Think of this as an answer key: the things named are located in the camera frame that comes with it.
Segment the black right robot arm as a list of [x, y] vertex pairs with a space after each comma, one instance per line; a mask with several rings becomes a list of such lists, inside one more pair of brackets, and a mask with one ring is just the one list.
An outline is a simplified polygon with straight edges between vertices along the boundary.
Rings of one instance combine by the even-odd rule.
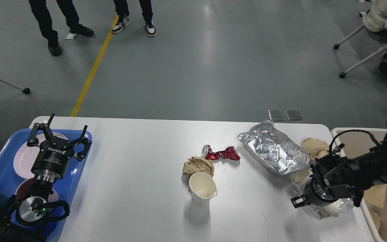
[[311, 180], [299, 197], [291, 199], [295, 208], [306, 205], [327, 206], [338, 199], [352, 199], [359, 207], [365, 190], [375, 185], [387, 184], [387, 133], [378, 142], [370, 133], [375, 147], [356, 158], [337, 154], [344, 144], [310, 166]]

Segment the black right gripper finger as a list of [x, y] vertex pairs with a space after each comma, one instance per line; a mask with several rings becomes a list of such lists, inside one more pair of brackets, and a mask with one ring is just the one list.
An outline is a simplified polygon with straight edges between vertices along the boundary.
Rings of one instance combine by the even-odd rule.
[[307, 200], [304, 196], [296, 196], [290, 199], [294, 208], [301, 208], [307, 204]]

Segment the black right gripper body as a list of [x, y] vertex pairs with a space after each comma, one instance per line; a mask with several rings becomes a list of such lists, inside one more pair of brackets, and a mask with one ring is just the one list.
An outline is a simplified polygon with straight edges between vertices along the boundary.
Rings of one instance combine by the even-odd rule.
[[328, 206], [338, 200], [330, 192], [328, 187], [322, 187], [314, 176], [309, 176], [304, 185], [303, 202], [305, 205], [315, 205], [320, 207]]

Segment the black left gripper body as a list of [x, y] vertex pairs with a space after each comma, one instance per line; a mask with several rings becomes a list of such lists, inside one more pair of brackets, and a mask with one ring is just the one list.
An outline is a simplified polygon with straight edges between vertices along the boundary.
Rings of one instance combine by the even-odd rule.
[[72, 144], [61, 144], [52, 148], [43, 143], [39, 147], [39, 153], [31, 167], [34, 175], [51, 173], [55, 178], [63, 178], [69, 165], [69, 159], [74, 155]]

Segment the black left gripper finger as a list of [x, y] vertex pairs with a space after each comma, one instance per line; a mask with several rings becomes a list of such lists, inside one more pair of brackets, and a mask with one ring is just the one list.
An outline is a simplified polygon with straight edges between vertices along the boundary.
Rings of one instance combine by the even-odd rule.
[[31, 133], [29, 135], [29, 138], [27, 140], [27, 146], [28, 147], [38, 147], [40, 142], [37, 138], [37, 132], [42, 131], [45, 140], [50, 141], [51, 147], [56, 147], [56, 138], [52, 133], [52, 130], [50, 129], [50, 124], [55, 116], [55, 113], [52, 113], [46, 123], [35, 123], [31, 129]]
[[[83, 161], [91, 148], [92, 141], [86, 137], [86, 131], [88, 126], [85, 125], [79, 138], [73, 141], [67, 141], [64, 145], [64, 155], [68, 158], [75, 158], [77, 161]], [[75, 152], [74, 148], [77, 146], [83, 147], [79, 152]]]

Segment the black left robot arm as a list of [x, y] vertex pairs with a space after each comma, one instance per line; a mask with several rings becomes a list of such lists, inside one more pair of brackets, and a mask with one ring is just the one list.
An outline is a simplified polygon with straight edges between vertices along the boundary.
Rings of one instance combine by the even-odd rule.
[[15, 132], [0, 153], [0, 242], [56, 242], [92, 145], [49, 121]]

